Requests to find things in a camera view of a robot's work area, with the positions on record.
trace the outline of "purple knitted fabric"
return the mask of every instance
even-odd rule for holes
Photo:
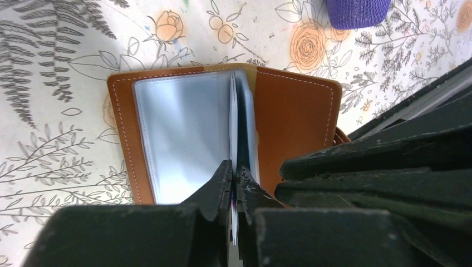
[[[358,29],[380,24],[391,0],[327,0],[331,25],[335,29]]]

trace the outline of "open wallet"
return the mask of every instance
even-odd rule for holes
[[[284,160],[349,139],[335,81],[244,63],[111,75],[107,81],[136,204],[178,204],[223,160],[271,195]]]

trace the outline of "brown leather wallet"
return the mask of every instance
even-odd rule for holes
[[[254,96],[260,183],[273,195],[279,168],[292,157],[349,139],[336,128],[338,82],[245,63],[148,70],[111,75],[107,84],[135,203],[154,204],[132,85],[148,78],[245,70]]]

